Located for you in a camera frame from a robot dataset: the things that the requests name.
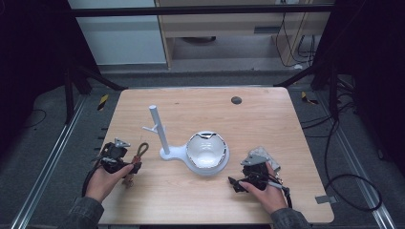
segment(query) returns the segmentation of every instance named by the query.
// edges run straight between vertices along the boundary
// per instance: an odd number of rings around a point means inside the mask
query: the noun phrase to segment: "dark sleeve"
[[[103,212],[104,208],[97,200],[81,198],[57,228],[96,228]]]
[[[301,228],[311,228],[302,213],[297,212],[291,208],[279,209],[270,215],[273,220],[274,227],[277,229],[301,229]]]

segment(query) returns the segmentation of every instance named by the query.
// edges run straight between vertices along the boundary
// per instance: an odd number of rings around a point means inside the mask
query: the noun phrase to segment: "white stand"
[[[182,146],[169,146],[163,126],[160,122],[158,108],[155,105],[149,106],[149,110],[155,122],[153,128],[142,127],[144,130],[151,131],[159,135],[162,148],[160,149],[160,157],[164,160],[182,160],[185,165],[194,173],[201,176],[214,176],[218,174],[229,161],[229,148],[225,144],[225,155],[222,162],[215,168],[199,168],[187,156],[187,143]]]

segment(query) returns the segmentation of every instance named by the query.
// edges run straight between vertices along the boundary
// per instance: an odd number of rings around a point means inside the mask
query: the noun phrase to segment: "gray floor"
[[[278,58],[270,37],[217,37],[212,43],[189,43],[179,39],[176,43],[173,67],[170,70],[147,70],[125,74],[105,74],[120,85],[138,87],[185,87],[185,86],[270,86],[293,76],[299,70],[284,67]],[[302,67],[306,67],[303,58]],[[314,105],[301,99],[305,91],[314,99],[322,101],[327,90],[313,93],[309,88],[308,76],[288,88],[294,108],[300,121],[328,115],[322,104]],[[105,136],[103,128],[108,127],[119,92],[92,81],[94,89],[90,95],[77,95],[75,100],[84,98],[84,105],[77,124],[58,159],[41,199],[31,215],[29,225],[36,227],[56,226],[68,213],[75,197],[80,195],[82,180],[91,168],[90,160],[97,154]],[[99,99],[108,94],[109,99],[103,111],[97,111]],[[342,105],[351,98],[341,98]],[[8,228],[22,208],[35,184],[36,178],[46,164],[48,156],[64,126],[65,107],[63,88],[40,95],[35,109],[46,112],[32,112],[19,139],[13,143],[13,157],[0,175],[0,225]],[[351,144],[368,178],[380,190],[384,207],[391,216],[394,227],[405,228],[404,177],[393,163],[378,159],[376,149],[359,117],[350,108],[340,114],[339,130]],[[327,144],[325,137],[331,125],[326,122],[316,128],[305,130],[307,142],[324,184],[324,156]],[[354,173],[351,159],[345,153],[338,134],[333,135],[328,151],[328,166],[332,177],[343,173]],[[352,178],[336,181],[335,186],[344,197],[356,204],[367,207],[361,184]],[[335,196],[328,189],[328,195]],[[354,209],[341,198],[332,205],[335,219],[328,225],[314,225],[314,228],[394,228],[378,225],[376,212],[368,213]]]

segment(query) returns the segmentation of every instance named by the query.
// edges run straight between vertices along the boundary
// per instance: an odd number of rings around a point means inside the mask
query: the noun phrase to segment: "hand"
[[[99,167],[89,181],[85,197],[93,198],[101,203],[111,193],[119,180],[128,175],[133,168],[134,165],[129,164],[110,174],[102,166]]]
[[[268,162],[266,162],[266,167],[268,172],[274,176],[274,171]],[[262,206],[269,214],[272,214],[279,209],[287,208],[286,201],[284,200],[283,193],[280,189],[268,185],[266,189],[262,191],[256,188],[251,183],[242,181],[240,181],[239,183],[249,193],[255,196],[260,201],[260,203],[262,203]]]

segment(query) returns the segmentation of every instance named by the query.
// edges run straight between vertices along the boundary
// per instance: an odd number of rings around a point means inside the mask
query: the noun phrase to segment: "white vertical post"
[[[163,147],[163,151],[165,154],[168,155],[168,154],[170,154],[169,144],[167,144],[166,134],[165,134],[165,132],[163,130],[163,126],[161,125],[161,122],[160,122],[158,108],[156,107],[156,105],[151,105],[151,106],[149,106],[149,111],[151,111],[153,121],[155,122],[155,128],[158,132],[161,146]]]

